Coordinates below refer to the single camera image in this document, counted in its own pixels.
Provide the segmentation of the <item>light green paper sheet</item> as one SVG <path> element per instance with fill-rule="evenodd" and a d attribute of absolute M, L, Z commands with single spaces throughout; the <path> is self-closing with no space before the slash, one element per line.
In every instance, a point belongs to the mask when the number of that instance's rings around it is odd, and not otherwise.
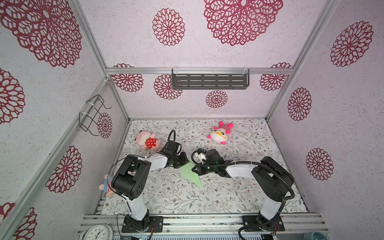
<path fill-rule="evenodd" d="M 202 184 L 201 184 L 201 181 L 200 181 L 198 174 L 196 174 L 192 171 L 192 168 L 195 166 L 196 165 L 194 163 L 189 162 L 186 165 L 184 165 L 183 167 L 181 167 L 182 175 L 184 176 L 184 178 L 186 178 L 187 180 L 196 184 L 198 187 L 201 187 Z"/>

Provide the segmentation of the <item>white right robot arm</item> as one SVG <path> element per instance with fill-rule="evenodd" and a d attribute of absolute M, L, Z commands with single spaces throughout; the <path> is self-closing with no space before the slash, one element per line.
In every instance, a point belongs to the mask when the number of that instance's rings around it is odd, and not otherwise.
<path fill-rule="evenodd" d="M 220 170 L 229 178 L 255 179 L 266 195 L 263 206 L 258 213 L 261 223 L 271 222 L 278 218 L 286 202 L 296 196 L 292 188 L 295 182 L 294 178 L 270 157 L 264 157 L 259 162 L 225 161 L 222 164 L 211 164 L 208 161 L 199 163 L 192 156 L 192 162 L 196 165 L 199 173 L 205 170 Z"/>

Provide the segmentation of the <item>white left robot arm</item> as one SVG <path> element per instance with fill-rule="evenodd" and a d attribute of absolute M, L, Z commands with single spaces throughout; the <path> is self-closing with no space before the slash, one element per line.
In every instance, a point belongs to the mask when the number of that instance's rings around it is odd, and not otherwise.
<path fill-rule="evenodd" d="M 142 198 L 149 173 L 166 167 L 178 169 L 188 162 L 185 152 L 178 155 L 155 153 L 148 158 L 128 155 L 115 173 L 111 187 L 126 200 L 130 218 L 142 222 L 149 215 Z"/>

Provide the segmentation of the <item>white pink owl plush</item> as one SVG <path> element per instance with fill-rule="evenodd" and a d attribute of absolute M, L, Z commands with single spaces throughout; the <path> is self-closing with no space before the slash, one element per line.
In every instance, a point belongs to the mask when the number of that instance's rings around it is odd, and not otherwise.
<path fill-rule="evenodd" d="M 212 140 L 214 143 L 226 145 L 233 127 L 234 127 L 233 123 L 225 124 L 224 122 L 220 121 L 219 125 L 215 126 L 211 130 L 207 138 L 209 140 Z"/>

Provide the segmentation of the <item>pink plush red dotted dress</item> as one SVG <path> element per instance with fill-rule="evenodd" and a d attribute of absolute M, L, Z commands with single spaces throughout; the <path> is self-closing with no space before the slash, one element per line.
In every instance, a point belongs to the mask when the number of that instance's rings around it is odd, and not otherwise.
<path fill-rule="evenodd" d="M 156 152 L 162 145 L 162 141 L 156 139 L 156 134 L 147 131 L 141 131 L 136 137 L 136 143 L 142 150 L 149 149 L 151 152 Z"/>

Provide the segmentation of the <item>striped hat doll plush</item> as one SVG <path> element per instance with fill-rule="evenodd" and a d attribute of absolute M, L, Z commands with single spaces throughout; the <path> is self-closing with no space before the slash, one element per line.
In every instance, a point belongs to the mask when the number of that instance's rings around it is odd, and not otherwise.
<path fill-rule="evenodd" d="M 112 188 L 112 180 L 113 177 L 110 177 L 110 175 L 105 174 L 104 182 L 99 185 L 99 189 L 106 194 L 107 198 L 115 193 L 115 189 Z"/>

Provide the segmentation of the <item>white analog clock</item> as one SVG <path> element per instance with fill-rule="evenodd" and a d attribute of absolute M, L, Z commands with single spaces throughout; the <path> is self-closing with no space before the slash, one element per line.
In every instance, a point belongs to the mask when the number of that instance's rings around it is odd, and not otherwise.
<path fill-rule="evenodd" d="M 112 240 L 114 238 L 114 231 L 110 226 L 110 222 L 107 224 L 100 224 L 91 227 L 89 230 L 84 231 L 79 236 L 79 240 Z"/>

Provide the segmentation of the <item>teal cup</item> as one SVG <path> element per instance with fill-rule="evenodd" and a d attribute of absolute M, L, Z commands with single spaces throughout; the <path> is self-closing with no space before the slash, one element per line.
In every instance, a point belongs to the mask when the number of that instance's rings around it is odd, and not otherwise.
<path fill-rule="evenodd" d="M 303 240 L 329 240 L 329 238 L 322 232 L 309 232 L 303 235 Z"/>

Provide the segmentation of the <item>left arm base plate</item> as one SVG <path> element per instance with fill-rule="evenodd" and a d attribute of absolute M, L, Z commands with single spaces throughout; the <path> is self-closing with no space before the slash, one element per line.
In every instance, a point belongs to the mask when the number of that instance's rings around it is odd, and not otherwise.
<path fill-rule="evenodd" d="M 122 232 L 123 233 L 161 233 L 163 231 L 163 216 L 146 216 L 143 220 L 134 220 L 131 217 L 125 217 Z"/>

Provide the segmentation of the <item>grey wall shelf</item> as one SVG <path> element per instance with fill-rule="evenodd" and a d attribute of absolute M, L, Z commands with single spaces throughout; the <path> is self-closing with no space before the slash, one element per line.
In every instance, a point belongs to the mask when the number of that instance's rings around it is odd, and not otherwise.
<path fill-rule="evenodd" d="M 250 75 L 242 74 L 179 74 L 172 69 L 174 90 L 246 90 L 250 85 Z"/>

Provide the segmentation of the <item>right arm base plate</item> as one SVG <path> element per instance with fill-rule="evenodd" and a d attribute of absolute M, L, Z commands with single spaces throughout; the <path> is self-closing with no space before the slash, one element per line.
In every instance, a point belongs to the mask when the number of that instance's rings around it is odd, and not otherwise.
<path fill-rule="evenodd" d="M 243 226 L 246 232 L 278 232 L 285 231 L 285 226 L 280 214 L 271 220 L 267 220 L 261 214 L 242 216 Z"/>

